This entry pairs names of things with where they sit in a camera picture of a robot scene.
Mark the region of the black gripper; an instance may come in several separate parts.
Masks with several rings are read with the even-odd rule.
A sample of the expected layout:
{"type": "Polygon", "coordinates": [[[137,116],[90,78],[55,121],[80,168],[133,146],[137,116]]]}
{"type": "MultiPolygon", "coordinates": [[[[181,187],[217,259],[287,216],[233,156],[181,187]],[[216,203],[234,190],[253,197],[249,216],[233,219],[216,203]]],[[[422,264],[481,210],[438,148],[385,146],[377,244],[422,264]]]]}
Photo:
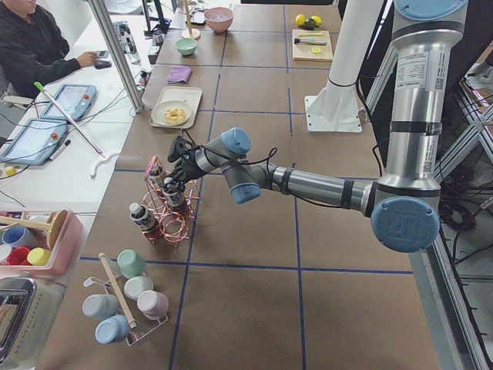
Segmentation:
{"type": "Polygon", "coordinates": [[[190,180],[200,178],[200,168],[195,159],[194,152],[187,153],[171,153],[167,156],[169,163],[176,162],[173,171],[168,175],[176,182],[187,183],[190,180]]]}

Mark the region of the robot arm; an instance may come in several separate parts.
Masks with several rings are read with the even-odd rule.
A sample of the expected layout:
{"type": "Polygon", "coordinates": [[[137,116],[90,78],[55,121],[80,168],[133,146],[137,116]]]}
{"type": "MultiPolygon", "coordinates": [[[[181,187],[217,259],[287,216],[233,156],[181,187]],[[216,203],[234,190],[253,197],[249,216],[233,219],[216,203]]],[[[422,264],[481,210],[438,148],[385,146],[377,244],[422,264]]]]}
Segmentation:
{"type": "Polygon", "coordinates": [[[375,237],[391,250],[413,253],[438,235],[440,186],[433,170],[441,133],[444,88],[451,49],[462,38],[465,1],[397,1],[391,45],[397,51],[394,101],[385,173],[369,184],[250,162],[251,144],[240,128],[205,145],[177,138],[166,183],[183,188],[214,170],[225,176],[238,204],[268,189],[331,207],[359,210],[375,237]]]}

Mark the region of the person's hand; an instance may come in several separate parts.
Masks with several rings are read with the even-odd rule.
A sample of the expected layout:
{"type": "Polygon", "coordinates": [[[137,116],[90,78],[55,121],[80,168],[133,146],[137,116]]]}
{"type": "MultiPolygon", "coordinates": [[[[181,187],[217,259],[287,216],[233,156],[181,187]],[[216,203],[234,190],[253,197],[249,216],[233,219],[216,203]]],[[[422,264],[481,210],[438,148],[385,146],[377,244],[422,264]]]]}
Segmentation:
{"type": "Polygon", "coordinates": [[[76,60],[81,68],[94,66],[98,59],[98,53],[93,51],[87,51],[79,55],[76,60]]]}

